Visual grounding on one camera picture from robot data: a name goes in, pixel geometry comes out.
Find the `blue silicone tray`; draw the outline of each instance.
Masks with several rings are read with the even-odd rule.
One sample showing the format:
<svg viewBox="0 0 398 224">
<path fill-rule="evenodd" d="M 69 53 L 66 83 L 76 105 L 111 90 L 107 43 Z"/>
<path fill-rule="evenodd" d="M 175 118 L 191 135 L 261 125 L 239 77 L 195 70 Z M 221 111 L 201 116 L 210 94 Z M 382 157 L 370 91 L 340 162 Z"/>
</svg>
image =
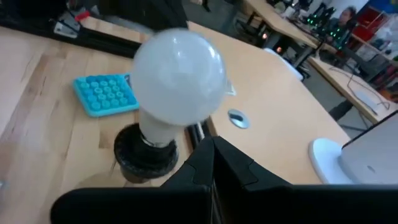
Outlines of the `blue silicone tray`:
<svg viewBox="0 0 398 224">
<path fill-rule="evenodd" d="M 79 77 L 73 81 L 73 88 L 89 116 L 136 110 L 139 104 L 126 77 L 128 74 Z"/>
</svg>

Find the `light bulb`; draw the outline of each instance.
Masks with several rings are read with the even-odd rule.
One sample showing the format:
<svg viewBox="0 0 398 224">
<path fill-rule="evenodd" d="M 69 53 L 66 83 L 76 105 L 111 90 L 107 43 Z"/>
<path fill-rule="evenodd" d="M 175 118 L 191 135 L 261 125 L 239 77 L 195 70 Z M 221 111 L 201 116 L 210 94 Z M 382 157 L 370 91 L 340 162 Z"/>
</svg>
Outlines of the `light bulb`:
<svg viewBox="0 0 398 224">
<path fill-rule="evenodd" d="M 155 146 L 209 117 L 223 99 L 223 59 L 201 35 L 185 29 L 160 32 L 134 56 L 131 86 L 140 103 L 140 129 Z"/>
</svg>

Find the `bulb base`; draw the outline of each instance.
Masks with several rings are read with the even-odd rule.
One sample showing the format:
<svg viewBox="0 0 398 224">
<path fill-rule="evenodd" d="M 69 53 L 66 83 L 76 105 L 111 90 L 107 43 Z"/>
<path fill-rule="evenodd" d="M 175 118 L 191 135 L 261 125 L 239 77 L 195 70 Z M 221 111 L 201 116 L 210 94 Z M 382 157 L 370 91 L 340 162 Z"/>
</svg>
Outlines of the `bulb base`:
<svg viewBox="0 0 398 224">
<path fill-rule="evenodd" d="M 122 174 L 130 182 L 168 174 L 178 161 L 175 141 L 165 147 L 146 144 L 138 124 L 122 129 L 114 141 L 114 155 Z"/>
</svg>

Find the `metal bracket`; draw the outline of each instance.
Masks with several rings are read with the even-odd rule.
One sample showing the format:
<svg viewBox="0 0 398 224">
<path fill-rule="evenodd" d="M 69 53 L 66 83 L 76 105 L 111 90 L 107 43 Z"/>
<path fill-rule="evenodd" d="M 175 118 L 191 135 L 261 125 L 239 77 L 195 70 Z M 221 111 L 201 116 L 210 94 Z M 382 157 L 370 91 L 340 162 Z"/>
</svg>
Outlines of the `metal bracket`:
<svg viewBox="0 0 398 224">
<path fill-rule="evenodd" d="M 77 38 L 79 31 L 80 24 L 69 12 L 64 12 L 54 27 L 54 33 L 73 39 Z"/>
</svg>

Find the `white chair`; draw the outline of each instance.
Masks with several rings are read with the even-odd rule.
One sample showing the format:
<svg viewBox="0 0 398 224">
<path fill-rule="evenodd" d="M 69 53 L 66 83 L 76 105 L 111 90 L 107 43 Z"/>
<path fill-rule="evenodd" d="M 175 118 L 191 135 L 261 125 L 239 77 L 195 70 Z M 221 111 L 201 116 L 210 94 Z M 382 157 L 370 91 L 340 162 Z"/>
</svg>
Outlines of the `white chair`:
<svg viewBox="0 0 398 224">
<path fill-rule="evenodd" d="M 296 78 L 300 81 L 303 81 L 304 77 L 302 74 L 300 74 L 300 72 L 298 72 L 290 63 L 288 63 L 284 58 L 282 58 L 282 56 L 280 56 L 278 53 L 276 53 L 275 51 L 273 51 L 272 49 L 264 49 L 266 52 L 269 52 L 271 54 L 274 54 L 276 56 L 278 56 L 284 63 L 285 65 L 289 68 L 290 71 L 293 72 L 293 74 L 296 76 Z"/>
</svg>

